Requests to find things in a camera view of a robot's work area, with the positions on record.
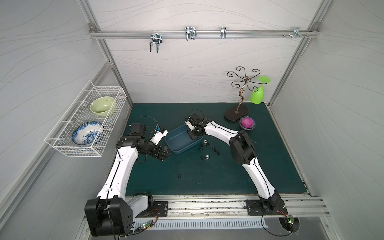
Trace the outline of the blue plastic storage box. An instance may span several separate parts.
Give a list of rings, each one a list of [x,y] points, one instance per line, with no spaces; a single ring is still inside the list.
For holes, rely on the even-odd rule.
[[[189,130],[188,126],[182,125],[166,135],[165,142],[174,155],[180,155],[202,142],[203,136],[193,140],[188,134]]]

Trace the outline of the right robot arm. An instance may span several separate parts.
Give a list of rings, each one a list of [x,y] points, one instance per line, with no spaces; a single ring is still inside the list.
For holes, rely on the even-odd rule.
[[[273,212],[286,214],[281,209],[284,206],[283,200],[263,172],[253,141],[246,131],[230,130],[212,120],[202,120],[198,116],[187,117],[185,124],[189,128],[188,134],[191,139],[205,134],[215,137],[230,146],[233,159],[246,170],[253,181],[258,191],[263,212],[267,214]]]

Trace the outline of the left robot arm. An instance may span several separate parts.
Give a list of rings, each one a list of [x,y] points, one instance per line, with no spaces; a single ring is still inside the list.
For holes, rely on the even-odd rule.
[[[88,200],[85,215],[93,237],[130,236],[152,227],[158,210],[151,194],[138,194],[126,200],[126,189],[133,166],[139,155],[165,160],[172,155],[159,143],[167,130],[157,127],[150,140],[145,139],[146,127],[132,124],[130,133],[116,144],[116,158],[111,171],[95,199]]]

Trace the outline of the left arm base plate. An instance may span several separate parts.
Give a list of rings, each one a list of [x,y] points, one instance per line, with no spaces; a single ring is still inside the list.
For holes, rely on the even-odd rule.
[[[150,201],[148,208],[138,215],[138,218],[165,218],[168,215],[168,201]]]

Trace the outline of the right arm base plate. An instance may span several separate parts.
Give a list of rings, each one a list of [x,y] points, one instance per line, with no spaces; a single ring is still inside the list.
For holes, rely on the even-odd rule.
[[[244,200],[243,206],[247,210],[248,216],[279,216],[289,214],[283,200],[279,200],[276,203],[262,200]]]

